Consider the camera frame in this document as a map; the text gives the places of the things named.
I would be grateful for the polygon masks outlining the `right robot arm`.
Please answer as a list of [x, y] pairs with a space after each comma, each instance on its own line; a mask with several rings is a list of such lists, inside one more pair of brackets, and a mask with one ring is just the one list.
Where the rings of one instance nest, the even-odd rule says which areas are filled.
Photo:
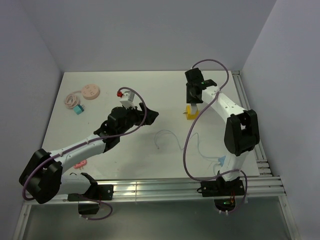
[[212, 79], [205, 80], [199, 68], [185, 72], [186, 116], [197, 121], [201, 114], [212, 108], [225, 123], [223, 142], [228, 151], [218, 175], [217, 191], [229, 194], [234, 181], [249, 152], [260, 142], [258, 116], [254, 110], [246, 110], [222, 93]]

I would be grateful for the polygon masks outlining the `light blue charger plug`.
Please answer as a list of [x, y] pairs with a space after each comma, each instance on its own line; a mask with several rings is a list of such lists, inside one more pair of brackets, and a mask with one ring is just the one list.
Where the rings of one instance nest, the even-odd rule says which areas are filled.
[[222, 157], [219, 157], [217, 160], [218, 160], [218, 163], [219, 165], [222, 167], [225, 163], [225, 159], [226, 159], [226, 156], [222, 156]]

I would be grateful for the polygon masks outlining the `yellow cube power adapter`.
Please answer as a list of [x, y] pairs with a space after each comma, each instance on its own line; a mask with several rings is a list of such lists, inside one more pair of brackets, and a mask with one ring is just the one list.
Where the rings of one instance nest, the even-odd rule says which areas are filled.
[[195, 120], [199, 115], [199, 109], [196, 104], [188, 104], [183, 112], [187, 120]]

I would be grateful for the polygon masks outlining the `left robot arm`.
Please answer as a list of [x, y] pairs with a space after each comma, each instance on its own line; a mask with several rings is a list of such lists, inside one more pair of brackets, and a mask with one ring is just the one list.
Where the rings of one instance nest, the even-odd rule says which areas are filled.
[[64, 194], [98, 200], [100, 188], [88, 173], [67, 177], [63, 177], [63, 174], [81, 161], [111, 150], [122, 136], [142, 126], [152, 125], [159, 113], [147, 108], [142, 102], [139, 107], [141, 109], [136, 106], [113, 108], [93, 134], [71, 146], [49, 152], [42, 148], [35, 151], [19, 177], [19, 183], [23, 186], [22, 197], [39, 204]]

